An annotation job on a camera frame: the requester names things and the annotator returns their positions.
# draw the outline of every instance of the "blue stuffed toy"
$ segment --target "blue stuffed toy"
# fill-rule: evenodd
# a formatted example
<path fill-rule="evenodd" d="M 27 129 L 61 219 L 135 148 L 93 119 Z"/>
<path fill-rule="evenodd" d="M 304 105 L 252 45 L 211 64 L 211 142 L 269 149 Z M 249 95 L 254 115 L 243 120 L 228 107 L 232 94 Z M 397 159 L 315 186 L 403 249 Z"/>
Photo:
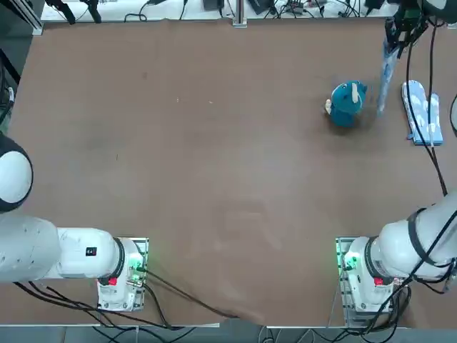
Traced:
<path fill-rule="evenodd" d="M 333 90 L 331 100 L 326 101 L 326 112 L 335 125 L 354 125 L 357 114 L 365 102 L 367 88 L 360 81 L 348 81 Z"/>

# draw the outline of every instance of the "brown mat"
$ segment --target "brown mat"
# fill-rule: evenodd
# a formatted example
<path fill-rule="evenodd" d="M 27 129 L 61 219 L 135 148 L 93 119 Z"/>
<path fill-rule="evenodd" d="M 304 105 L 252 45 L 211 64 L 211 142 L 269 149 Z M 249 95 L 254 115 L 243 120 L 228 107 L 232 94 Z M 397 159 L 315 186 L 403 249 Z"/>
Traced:
<path fill-rule="evenodd" d="M 440 197 L 425 151 L 406 141 L 406 56 L 383 117 L 371 105 L 359 128 L 339 131 L 323 115 L 337 83 L 377 87 L 383 35 L 382 20 L 49 26 L 31 46 L 11 129 L 35 167 L 22 212 L 148 236 L 150 266 L 205 302 L 262 324 L 325 326 L 335 237 L 378 234 Z M 425 35 L 412 66 L 425 85 L 428 44 Z M 455 33 L 440 30 L 438 155 L 450 189 L 455 46 Z M 96 301 L 93 282 L 54 284 Z M 91 322 L 1 291 L 2 323 Z M 158 293 L 173 323 L 220 320 Z M 343 324 L 338 304 L 332 325 Z M 157 322 L 146 306 L 137 315 Z M 414 287 L 405 325 L 455 328 L 456 306 L 455 291 Z"/>

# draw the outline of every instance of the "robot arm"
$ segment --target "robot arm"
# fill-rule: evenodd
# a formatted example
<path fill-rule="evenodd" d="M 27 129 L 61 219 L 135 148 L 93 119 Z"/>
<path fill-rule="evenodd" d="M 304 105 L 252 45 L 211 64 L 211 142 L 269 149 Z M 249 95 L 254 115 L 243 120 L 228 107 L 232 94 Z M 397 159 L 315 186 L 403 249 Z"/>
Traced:
<path fill-rule="evenodd" d="M 407 219 L 387 224 L 377 237 L 352 242 L 344 264 L 357 312 L 377 312 L 391 295 L 394 280 L 408 277 L 422 259 L 425 263 L 415 273 L 418 278 L 433 281 L 450 270 L 455 274 L 457 218 L 430 256 L 426 252 L 456 209 L 457 193 L 449 194 Z"/>
<path fill-rule="evenodd" d="M 143 308 L 147 239 L 112 237 L 93 228 L 56 228 L 10 212 L 30 194 L 33 169 L 27 153 L 0 134 L 0 282 L 97 279 L 99 306 Z"/>

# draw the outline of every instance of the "metal bracket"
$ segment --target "metal bracket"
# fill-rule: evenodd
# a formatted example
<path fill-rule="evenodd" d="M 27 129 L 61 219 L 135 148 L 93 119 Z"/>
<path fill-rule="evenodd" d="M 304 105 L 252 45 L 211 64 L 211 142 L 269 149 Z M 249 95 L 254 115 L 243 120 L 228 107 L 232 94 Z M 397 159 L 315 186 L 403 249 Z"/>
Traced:
<path fill-rule="evenodd" d="M 236 13 L 233 18 L 233 27 L 244 28 L 248 26 L 246 18 L 244 18 L 244 0 L 236 1 Z"/>
<path fill-rule="evenodd" d="M 341 303 L 343 305 L 344 322 L 347 327 L 365 327 L 366 322 L 375 317 L 372 312 L 357 312 L 352 300 L 351 286 L 348 277 L 344 271 L 343 258 L 349 250 L 351 243 L 357 237 L 336 237 L 336 261 L 338 263 L 339 283 L 338 287 L 341 294 Z M 389 311 L 392 311 L 392 304 L 389 305 Z"/>

